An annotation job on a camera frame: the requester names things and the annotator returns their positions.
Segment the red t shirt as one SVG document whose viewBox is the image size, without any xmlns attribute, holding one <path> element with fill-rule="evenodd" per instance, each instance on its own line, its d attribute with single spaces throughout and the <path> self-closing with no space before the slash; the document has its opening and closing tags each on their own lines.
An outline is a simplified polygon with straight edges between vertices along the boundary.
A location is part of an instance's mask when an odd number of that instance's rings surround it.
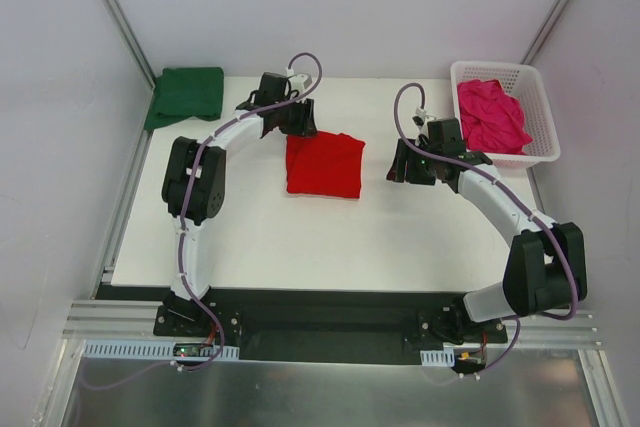
<svg viewBox="0 0 640 427">
<path fill-rule="evenodd" d="M 359 199 L 362 159 L 366 143 L 344 133 L 318 132 L 305 138 L 286 139 L 286 191 Z"/>
</svg>

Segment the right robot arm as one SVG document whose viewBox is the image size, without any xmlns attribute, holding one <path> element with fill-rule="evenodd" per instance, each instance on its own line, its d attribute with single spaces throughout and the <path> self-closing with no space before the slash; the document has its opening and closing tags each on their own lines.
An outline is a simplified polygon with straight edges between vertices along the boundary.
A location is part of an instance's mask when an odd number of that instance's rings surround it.
<svg viewBox="0 0 640 427">
<path fill-rule="evenodd" d="M 502 280 L 458 296 L 431 321 L 433 335 L 460 345 L 493 321 L 537 314 L 571 319 L 588 293 L 581 229 L 529 207 L 485 153 L 466 147 L 457 119 L 414 115 L 413 122 L 419 134 L 400 136 L 388 180 L 447 185 L 486 217 L 509 248 Z"/>
</svg>

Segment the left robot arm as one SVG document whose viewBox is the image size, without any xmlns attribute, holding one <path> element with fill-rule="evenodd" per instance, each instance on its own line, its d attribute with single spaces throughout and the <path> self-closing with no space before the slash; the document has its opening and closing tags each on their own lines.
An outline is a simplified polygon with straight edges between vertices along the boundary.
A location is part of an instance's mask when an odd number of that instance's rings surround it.
<svg viewBox="0 0 640 427">
<path fill-rule="evenodd" d="M 223 206 L 227 162 L 275 129 L 302 138 L 315 136 L 314 101 L 308 95 L 318 83 L 291 67 L 283 75 L 267 72 L 221 126 L 200 140 L 174 140 L 161 197 L 175 232 L 176 273 L 163 305 L 166 315 L 177 317 L 187 334 L 205 333 L 212 321 L 209 308 L 201 305 L 210 289 L 209 248 L 202 235 Z"/>
</svg>

